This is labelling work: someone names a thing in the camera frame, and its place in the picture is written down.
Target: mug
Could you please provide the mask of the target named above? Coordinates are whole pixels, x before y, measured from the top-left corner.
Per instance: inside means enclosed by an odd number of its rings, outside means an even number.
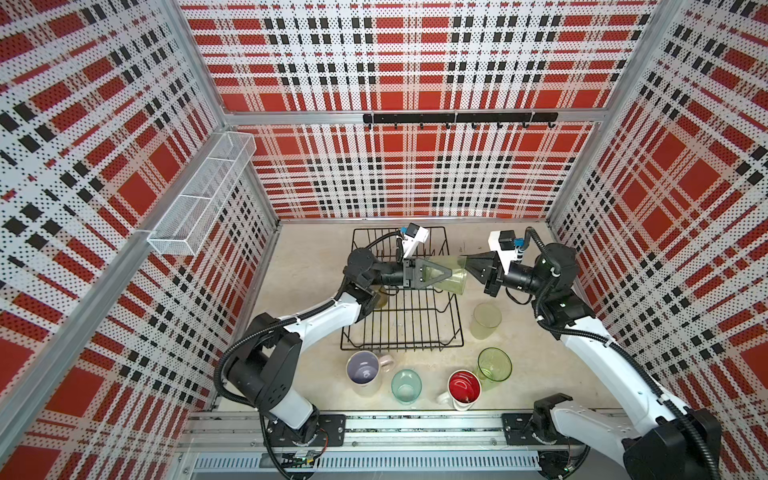
[[[391,355],[377,357],[375,353],[363,350],[350,356],[346,362],[346,376],[353,389],[360,396],[373,396],[382,385],[382,371],[388,372],[395,366]]]
[[[480,398],[482,387],[478,377],[469,370],[456,370],[448,377],[448,392],[437,398],[437,403],[448,403],[455,410],[469,410]]]

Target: dish rack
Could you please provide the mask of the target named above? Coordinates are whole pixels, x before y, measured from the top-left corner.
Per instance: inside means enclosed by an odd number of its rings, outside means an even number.
[[[419,244],[414,257],[429,258],[449,255],[444,227],[426,227],[429,238]],[[396,228],[356,228],[352,250],[365,247]],[[376,258],[395,261],[397,240],[389,237],[372,247]],[[366,318],[341,332],[341,350],[407,350],[437,349],[464,346],[462,321],[454,293],[426,289],[384,287],[389,301],[373,310]]]

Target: black mounting plate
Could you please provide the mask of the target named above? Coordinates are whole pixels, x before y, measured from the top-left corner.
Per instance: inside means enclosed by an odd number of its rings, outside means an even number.
[[[344,445],[344,428],[346,425],[346,415],[324,415],[320,414],[317,425],[328,432],[328,446],[340,447]],[[273,447],[295,447],[291,435],[286,433],[286,426],[282,422],[278,422],[276,425],[270,422],[272,427],[272,433],[268,433],[270,436],[270,443]],[[322,432],[318,432],[314,440],[310,442],[308,447],[320,447],[321,449],[326,444],[326,436]]]
[[[507,445],[541,445],[533,436],[531,413],[502,413],[502,425]],[[583,445],[577,439],[570,439],[558,433],[554,445]]]

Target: red mug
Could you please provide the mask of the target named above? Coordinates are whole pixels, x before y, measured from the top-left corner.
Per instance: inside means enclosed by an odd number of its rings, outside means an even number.
[[[480,398],[482,387],[478,377],[469,370],[456,370],[448,378],[448,391],[442,393],[438,403],[450,403],[463,412],[469,410]]]

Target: white wire basket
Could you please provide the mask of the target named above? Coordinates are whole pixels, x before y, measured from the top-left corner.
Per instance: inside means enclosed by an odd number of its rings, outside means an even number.
[[[151,246],[161,255],[197,255],[255,151],[253,135],[222,134],[150,234]]]

